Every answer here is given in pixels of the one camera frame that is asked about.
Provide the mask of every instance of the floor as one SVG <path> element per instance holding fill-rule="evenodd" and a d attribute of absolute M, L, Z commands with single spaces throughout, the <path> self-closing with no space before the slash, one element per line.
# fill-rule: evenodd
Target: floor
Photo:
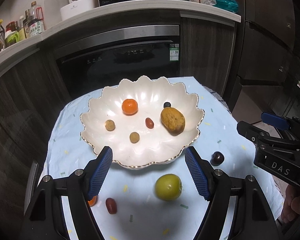
<path fill-rule="evenodd" d="M 271 136 L 280 138 L 274 127 L 261 121 L 261 114 L 262 111 L 259 107 L 242 91 L 232 111 L 234 119 L 236 119 L 237 122 L 245 121 L 254 124 L 254 126 L 267 131 Z M 273 176 L 273 178 L 282 196 L 285 198 L 288 184 L 277 177 Z"/>

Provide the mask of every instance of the human hand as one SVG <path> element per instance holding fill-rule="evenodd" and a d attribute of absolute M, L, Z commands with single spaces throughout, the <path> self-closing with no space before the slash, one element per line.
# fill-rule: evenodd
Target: human hand
<path fill-rule="evenodd" d="M 288 223 L 294 220 L 297 215 L 300 215 L 300 196 L 298 196 L 298 192 L 293 186 L 288 185 L 281 212 L 281 219 L 284 223 Z"/>

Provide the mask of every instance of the orange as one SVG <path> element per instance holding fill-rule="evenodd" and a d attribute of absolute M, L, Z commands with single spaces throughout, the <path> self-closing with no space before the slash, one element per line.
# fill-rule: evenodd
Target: orange
<path fill-rule="evenodd" d="M 97 200 L 98 200 L 98 196 L 94 196 L 92 198 L 92 200 L 88 201 L 89 206 L 91 206 L 91 207 L 94 206 L 96 204 Z"/>
<path fill-rule="evenodd" d="M 138 103 L 134 99 L 126 99 L 122 103 L 122 111 L 127 115 L 135 114 L 138 111 Z"/>

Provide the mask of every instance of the blueberry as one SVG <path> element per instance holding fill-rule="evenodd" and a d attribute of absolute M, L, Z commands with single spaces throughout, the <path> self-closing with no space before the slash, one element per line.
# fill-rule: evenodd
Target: blueberry
<path fill-rule="evenodd" d="M 170 104 L 169 102 L 165 102 L 165 103 L 163 104 L 163 108 L 166 108 L 166 107 L 171 107 L 171 104 Z"/>
<path fill-rule="evenodd" d="M 223 163 L 224 160 L 225 160 L 225 157 L 223 156 L 223 154 L 221 152 L 214 152 L 210 163 L 212 166 L 219 166 L 221 163 Z"/>

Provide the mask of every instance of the yellow confetti pattern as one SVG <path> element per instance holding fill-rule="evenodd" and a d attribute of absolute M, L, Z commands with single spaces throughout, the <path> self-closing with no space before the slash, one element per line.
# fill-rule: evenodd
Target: yellow confetti pattern
<path fill-rule="evenodd" d="M 163 231 L 163 235 L 166 235 L 169 232 L 169 228 L 167 228 L 166 230 Z"/>

